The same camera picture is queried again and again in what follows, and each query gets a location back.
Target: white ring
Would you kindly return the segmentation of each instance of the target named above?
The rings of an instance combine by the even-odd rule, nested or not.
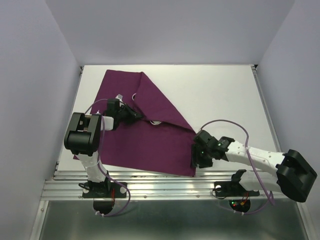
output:
[[[159,125],[162,121],[150,121],[152,125]]]

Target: purple cloth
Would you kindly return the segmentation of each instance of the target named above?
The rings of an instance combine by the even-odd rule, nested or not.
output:
[[[144,115],[143,120],[106,131],[101,148],[103,164],[194,176],[191,145],[195,132],[178,110],[143,72],[107,70],[95,101],[123,96],[123,102]],[[91,113],[102,113],[107,103],[96,103]],[[149,121],[161,121],[152,125]]]

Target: white table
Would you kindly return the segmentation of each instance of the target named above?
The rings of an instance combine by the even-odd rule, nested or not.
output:
[[[196,132],[208,121],[232,120],[248,130],[250,146],[276,151],[250,65],[86,65],[72,112],[84,112],[94,102],[108,69],[144,72]],[[218,139],[227,136],[243,143],[245,141],[243,131],[229,123],[213,123],[205,129]],[[140,171],[105,167],[111,172]],[[251,167],[215,160],[213,167],[197,170],[197,173],[238,169],[249,170]],[[73,159],[71,151],[62,147],[55,175],[65,175],[66,172],[69,175],[69,172],[84,172],[84,169],[80,161]]]

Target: gray floor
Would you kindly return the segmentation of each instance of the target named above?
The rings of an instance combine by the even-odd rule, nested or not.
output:
[[[251,209],[265,200],[254,200]],[[42,240],[306,240],[298,207],[289,199],[241,216],[218,201],[131,202],[125,213],[99,217],[90,201],[52,201]],[[220,200],[222,206],[228,202]]]

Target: white wall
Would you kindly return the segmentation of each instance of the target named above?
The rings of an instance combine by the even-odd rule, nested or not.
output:
[[[29,239],[79,66],[43,0],[0,3],[0,239]]]
[[[46,0],[84,64],[257,64],[294,0]]]
[[[296,0],[258,66],[282,150],[300,151],[320,174],[320,1]],[[307,205],[320,233],[320,183]]]

